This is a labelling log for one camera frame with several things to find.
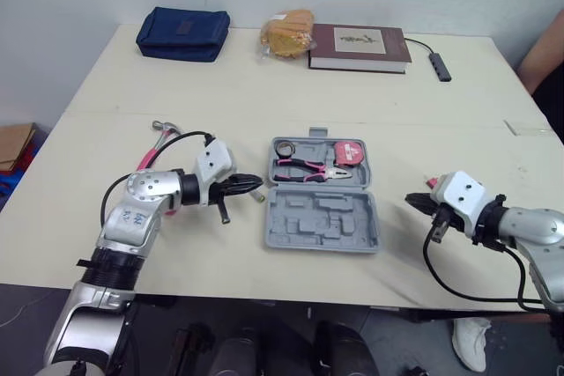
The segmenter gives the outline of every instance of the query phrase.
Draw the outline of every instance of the silver robot arm segment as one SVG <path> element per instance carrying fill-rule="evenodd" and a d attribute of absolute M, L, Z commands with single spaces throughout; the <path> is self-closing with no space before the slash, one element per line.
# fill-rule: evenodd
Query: silver robot arm segment
<path fill-rule="evenodd" d="M 229 218 L 224 197 L 262 185 L 252 174 L 234 173 L 233 156 L 213 138 L 198 156 L 194 173 L 142 170 L 127 179 L 123 199 L 112 209 L 85 267 L 48 339 L 38 376 L 117 374 L 132 323 L 135 283 L 160 230 L 163 213 L 182 205 L 217 204 Z"/>
<path fill-rule="evenodd" d="M 111 211 L 90 261 L 48 340 L 45 365 L 83 360 L 108 372 L 129 326 L 125 313 L 135 297 L 139 270 L 151 251 L 162 214 L 181 206 L 177 172 L 140 171 L 127 179 L 123 199 Z"/>
<path fill-rule="evenodd" d="M 415 193 L 405 198 L 416 209 L 435 216 L 432 240 L 436 242 L 441 242 L 450 225 L 475 245 L 517 249 L 530 263 L 531 279 L 546 309 L 564 312 L 564 215 L 549 209 L 507 208 L 505 199 L 489 195 L 462 171 L 443 175 L 430 195 Z"/>

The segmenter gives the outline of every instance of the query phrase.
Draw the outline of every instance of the white sneaker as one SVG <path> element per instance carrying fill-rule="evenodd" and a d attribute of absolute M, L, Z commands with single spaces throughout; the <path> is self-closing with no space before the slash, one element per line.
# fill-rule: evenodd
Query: white sneaker
<path fill-rule="evenodd" d="M 455 319 L 452 346 L 458 358 L 473 372 L 486 370 L 486 331 L 492 327 L 488 319 L 470 317 Z"/>

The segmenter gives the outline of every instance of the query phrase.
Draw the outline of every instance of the person's arm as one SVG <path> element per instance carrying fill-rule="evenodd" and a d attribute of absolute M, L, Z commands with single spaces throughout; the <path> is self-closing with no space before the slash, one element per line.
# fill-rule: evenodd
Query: person's arm
<path fill-rule="evenodd" d="M 546 28 L 517 69 L 517 76 L 532 95 L 540 83 L 564 62 L 564 9 Z"/>

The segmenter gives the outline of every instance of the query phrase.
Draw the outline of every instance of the hammer head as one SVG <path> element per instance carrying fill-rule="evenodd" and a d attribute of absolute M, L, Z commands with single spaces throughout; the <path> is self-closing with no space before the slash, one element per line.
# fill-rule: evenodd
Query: hammer head
<path fill-rule="evenodd" d="M 153 121 L 152 122 L 153 129 L 163 131 L 163 132 L 170 132 L 175 134 L 181 134 L 182 131 L 172 122 L 161 122 L 161 121 Z"/>

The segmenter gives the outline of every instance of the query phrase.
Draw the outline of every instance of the hammer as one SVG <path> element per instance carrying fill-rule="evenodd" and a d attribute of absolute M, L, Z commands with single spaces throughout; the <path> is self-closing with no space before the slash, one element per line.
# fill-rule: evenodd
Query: hammer
<path fill-rule="evenodd" d="M 137 170 L 146 169 L 147 163 L 152 159 L 152 157 L 157 153 L 160 147 L 167 141 L 167 139 L 172 136 L 173 134 L 180 135 L 182 131 L 176 125 L 171 122 L 161 122 L 161 121 L 153 121 L 152 128 L 158 131 L 161 131 L 159 140 L 157 143 L 145 154 L 141 163 L 137 167 Z"/>

